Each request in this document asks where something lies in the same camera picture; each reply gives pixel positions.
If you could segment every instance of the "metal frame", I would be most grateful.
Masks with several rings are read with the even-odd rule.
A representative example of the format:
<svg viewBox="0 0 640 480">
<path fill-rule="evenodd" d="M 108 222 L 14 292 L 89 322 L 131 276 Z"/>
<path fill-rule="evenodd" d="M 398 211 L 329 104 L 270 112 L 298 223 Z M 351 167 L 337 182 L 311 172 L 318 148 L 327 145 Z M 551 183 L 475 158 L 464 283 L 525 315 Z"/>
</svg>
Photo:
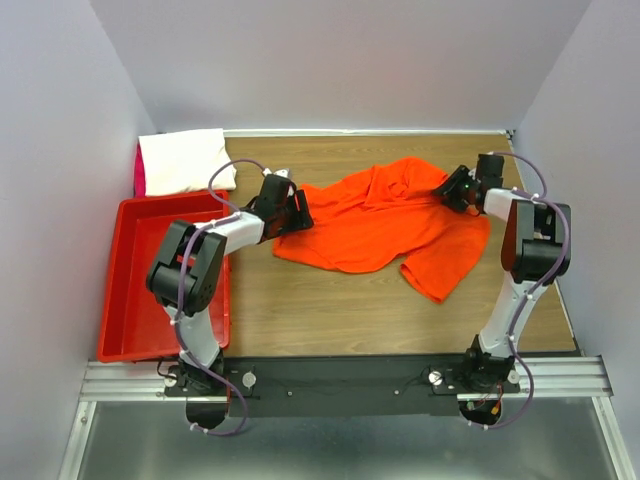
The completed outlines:
<svg viewBox="0 0 640 480">
<path fill-rule="evenodd" d="M 58 475 L 59 480 L 76 480 L 80 474 L 82 459 L 89 442 L 89 434 L 93 425 L 93 417 L 96 413 L 96 402 L 78 403 L 73 427 L 67 442 L 67 449 L 64 452 L 62 460 L 62 468 Z"/>
<path fill-rule="evenodd" d="M 629 457 L 629 452 L 624 444 L 611 400 L 609 398 L 594 397 L 593 406 L 596 410 L 616 475 L 620 480 L 636 480 L 631 457 Z"/>
<path fill-rule="evenodd" d="M 602 359 L 599 357 L 528 357 L 527 365 L 535 380 L 535 398 L 589 397 L 596 404 L 603 425 L 611 458 L 621 479 L 635 480 L 631 462 L 626 455 L 622 437 L 613 416 L 609 396 L 611 386 Z M 505 397 L 522 398 L 529 392 L 529 380 L 520 365 L 520 393 Z M 109 363 L 89 362 L 80 391 L 78 410 L 67 444 L 60 480 L 76 480 L 89 442 L 98 402 L 220 402 L 226 397 L 167 397 L 164 379 L 156 372 L 155 362 Z M 473 400 L 479 394 L 459 394 L 459 400 Z"/>
</svg>

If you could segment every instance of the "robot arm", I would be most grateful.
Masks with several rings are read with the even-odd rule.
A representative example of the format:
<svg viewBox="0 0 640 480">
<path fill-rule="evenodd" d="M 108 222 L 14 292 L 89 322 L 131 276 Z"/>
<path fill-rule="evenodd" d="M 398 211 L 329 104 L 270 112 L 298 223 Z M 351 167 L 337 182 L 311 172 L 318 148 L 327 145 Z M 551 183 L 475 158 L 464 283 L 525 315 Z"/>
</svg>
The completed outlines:
<svg viewBox="0 0 640 480">
<path fill-rule="evenodd" d="M 567 271 L 570 261 L 567 250 L 555 273 L 533 288 L 562 254 L 569 232 L 564 231 L 557 212 L 549 205 L 502 188 L 503 165 L 502 156 L 479 155 L 475 172 L 460 166 L 434 190 L 442 203 L 456 212 L 474 206 L 480 213 L 507 224 L 501 252 L 505 271 L 502 289 L 488 323 L 466 353 L 468 370 L 486 372 L 487 376 L 494 377 L 492 381 L 500 382 L 506 380 L 513 367 L 514 354 L 509 340 L 516 348 L 535 303 L 555 278 Z M 569 224 L 569 206 L 557 207 Z"/>
<path fill-rule="evenodd" d="M 184 344 L 202 365 L 210 367 L 220 352 L 208 305 L 216 291 L 224 256 L 312 226 L 304 192 L 297 190 L 287 170 L 267 174 L 260 194 L 238 212 L 211 222 L 191 224 L 177 220 L 171 224 L 147 276 L 147 288 L 173 319 L 177 313 L 183 255 L 189 239 L 199 232 L 189 254 L 193 264 L 184 278 L 184 317 L 176 327 Z M 181 352 L 180 357 L 197 366 L 186 352 Z"/>
</svg>

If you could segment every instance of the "bolt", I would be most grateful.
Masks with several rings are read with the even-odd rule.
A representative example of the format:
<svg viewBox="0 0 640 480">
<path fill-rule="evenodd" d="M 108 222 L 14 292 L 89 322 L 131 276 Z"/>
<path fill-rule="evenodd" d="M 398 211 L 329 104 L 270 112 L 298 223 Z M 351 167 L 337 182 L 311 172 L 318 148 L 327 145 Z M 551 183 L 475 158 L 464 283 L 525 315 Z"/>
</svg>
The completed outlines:
<svg viewBox="0 0 640 480">
<path fill-rule="evenodd" d="M 256 381 L 257 378 L 253 372 L 247 372 L 242 376 L 242 384 L 247 388 L 253 387 Z"/>
<path fill-rule="evenodd" d="M 435 385 L 436 387 L 442 383 L 442 374 L 437 370 L 434 370 L 431 373 L 429 373 L 428 378 L 429 378 L 429 383 L 431 383 L 431 385 Z"/>
</svg>

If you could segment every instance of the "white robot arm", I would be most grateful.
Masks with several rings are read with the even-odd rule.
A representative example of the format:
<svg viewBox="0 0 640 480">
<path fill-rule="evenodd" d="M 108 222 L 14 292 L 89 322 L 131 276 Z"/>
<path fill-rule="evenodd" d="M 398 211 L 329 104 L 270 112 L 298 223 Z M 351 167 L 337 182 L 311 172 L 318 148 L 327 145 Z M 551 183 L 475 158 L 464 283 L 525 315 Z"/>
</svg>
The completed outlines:
<svg viewBox="0 0 640 480">
<path fill-rule="evenodd" d="M 225 218 L 196 224 L 178 220 L 169 227 L 148 273 L 147 288 L 164 306 L 176 327 L 179 343 L 186 347 L 180 358 L 194 367 L 200 367 L 194 358 L 204 367 L 211 367 L 220 353 L 208 305 L 224 256 L 313 226 L 304 192 L 297 190 L 288 173 L 288 170 L 267 173 L 260 194 L 245 208 Z M 195 261 L 182 275 L 184 255 L 195 257 Z M 181 280 L 183 305 L 178 301 Z M 176 322 L 179 309 L 184 315 Z"/>
</svg>

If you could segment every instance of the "shirt sleeve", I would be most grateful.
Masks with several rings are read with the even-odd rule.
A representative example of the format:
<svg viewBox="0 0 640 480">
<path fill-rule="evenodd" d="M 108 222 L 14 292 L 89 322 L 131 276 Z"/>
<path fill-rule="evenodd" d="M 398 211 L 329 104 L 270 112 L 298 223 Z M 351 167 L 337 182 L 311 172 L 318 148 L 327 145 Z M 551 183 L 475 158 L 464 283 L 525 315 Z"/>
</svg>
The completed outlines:
<svg viewBox="0 0 640 480">
<path fill-rule="evenodd" d="M 420 293 L 442 303 L 478 263 L 489 239 L 486 217 L 449 212 L 451 224 L 433 241 L 407 255 L 400 271 Z"/>
</svg>

